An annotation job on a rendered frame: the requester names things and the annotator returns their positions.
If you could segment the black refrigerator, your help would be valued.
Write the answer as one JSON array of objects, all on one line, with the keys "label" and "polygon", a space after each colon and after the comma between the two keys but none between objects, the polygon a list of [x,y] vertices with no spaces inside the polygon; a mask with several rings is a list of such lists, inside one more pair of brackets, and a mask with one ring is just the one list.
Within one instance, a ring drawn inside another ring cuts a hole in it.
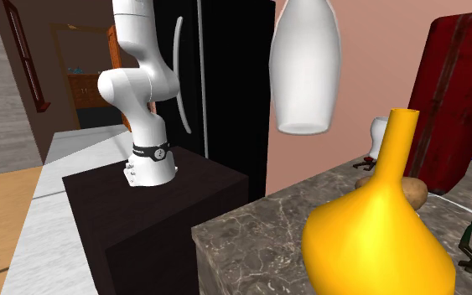
[{"label": "black refrigerator", "polygon": [[153,0],[153,7],[168,65],[181,27],[182,98],[156,105],[170,145],[247,175],[249,201],[264,197],[274,0]]}]

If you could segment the white pendant lamp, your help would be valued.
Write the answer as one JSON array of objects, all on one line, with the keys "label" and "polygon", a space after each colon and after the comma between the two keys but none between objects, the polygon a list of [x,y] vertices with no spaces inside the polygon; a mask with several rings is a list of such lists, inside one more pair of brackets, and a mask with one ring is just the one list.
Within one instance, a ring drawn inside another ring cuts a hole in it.
[{"label": "white pendant lamp", "polygon": [[330,128],[337,101],[341,42],[329,0],[286,0],[269,60],[277,129],[315,135]]}]

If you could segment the dark robot stand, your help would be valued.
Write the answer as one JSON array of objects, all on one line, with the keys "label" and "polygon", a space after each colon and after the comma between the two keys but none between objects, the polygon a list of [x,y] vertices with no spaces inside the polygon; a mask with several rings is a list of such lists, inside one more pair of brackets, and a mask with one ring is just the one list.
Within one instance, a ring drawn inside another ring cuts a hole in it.
[{"label": "dark robot stand", "polygon": [[248,177],[181,147],[173,180],[132,187],[124,162],[63,179],[98,295],[199,295],[191,229],[243,206]]}]

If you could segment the small white vase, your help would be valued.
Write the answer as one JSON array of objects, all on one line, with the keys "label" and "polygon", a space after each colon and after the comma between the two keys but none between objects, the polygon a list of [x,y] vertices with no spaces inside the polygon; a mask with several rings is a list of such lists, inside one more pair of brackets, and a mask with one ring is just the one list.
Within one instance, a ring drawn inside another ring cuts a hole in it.
[{"label": "small white vase", "polygon": [[387,116],[377,116],[371,124],[371,150],[369,156],[373,159],[378,159],[387,122]]}]

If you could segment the wooden cabinet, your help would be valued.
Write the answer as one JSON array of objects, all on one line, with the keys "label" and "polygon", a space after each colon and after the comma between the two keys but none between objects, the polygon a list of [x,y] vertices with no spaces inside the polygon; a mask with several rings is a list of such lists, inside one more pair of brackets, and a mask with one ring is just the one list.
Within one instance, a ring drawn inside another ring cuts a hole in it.
[{"label": "wooden cabinet", "polygon": [[67,78],[76,109],[110,106],[98,91],[98,74],[68,74]]}]

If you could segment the yellow long-necked vase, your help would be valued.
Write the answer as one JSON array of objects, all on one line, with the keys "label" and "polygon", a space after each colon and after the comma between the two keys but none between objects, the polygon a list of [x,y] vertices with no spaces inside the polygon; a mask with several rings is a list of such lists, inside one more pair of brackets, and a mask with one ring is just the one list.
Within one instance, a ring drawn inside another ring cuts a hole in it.
[{"label": "yellow long-necked vase", "polygon": [[301,249],[317,295],[454,295],[452,259],[402,189],[418,116],[392,109],[369,181],[310,213]]}]

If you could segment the brown potato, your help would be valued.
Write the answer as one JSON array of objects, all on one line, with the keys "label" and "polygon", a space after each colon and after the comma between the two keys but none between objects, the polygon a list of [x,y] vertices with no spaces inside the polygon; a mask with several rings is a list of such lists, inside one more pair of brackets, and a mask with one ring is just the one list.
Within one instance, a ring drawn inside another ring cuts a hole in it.
[{"label": "brown potato", "polygon": [[427,202],[428,187],[416,178],[384,179],[371,176],[359,179],[355,183],[353,194],[378,205],[382,204],[385,211],[408,214]]}]

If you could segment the large dark red board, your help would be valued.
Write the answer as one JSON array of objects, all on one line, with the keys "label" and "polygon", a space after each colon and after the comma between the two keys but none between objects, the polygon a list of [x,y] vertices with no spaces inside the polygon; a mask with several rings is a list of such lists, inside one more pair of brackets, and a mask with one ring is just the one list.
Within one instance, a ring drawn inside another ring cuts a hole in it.
[{"label": "large dark red board", "polygon": [[432,21],[408,106],[419,118],[404,173],[446,194],[472,158],[472,13]]}]

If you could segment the red-framed window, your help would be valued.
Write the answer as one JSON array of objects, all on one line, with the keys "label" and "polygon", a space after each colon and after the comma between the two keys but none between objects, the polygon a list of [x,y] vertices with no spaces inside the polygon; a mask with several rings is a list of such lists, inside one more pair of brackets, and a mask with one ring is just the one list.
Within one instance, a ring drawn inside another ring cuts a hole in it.
[{"label": "red-framed window", "polygon": [[18,47],[18,55],[23,65],[23,70],[25,72],[29,89],[34,100],[36,112],[46,112],[50,106],[50,102],[47,102],[44,99],[18,10],[10,2],[10,0],[3,0],[3,6],[8,16],[8,21],[14,41]]}]

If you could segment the red-handled black tool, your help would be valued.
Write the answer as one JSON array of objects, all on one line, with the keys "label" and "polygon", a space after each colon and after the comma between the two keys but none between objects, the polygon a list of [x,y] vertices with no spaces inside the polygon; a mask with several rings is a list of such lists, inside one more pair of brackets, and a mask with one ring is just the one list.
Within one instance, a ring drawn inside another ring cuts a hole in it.
[{"label": "red-handled black tool", "polygon": [[371,171],[376,165],[376,160],[372,157],[364,157],[363,161],[360,163],[355,163],[352,165],[353,168],[359,168],[364,166],[365,171]]}]

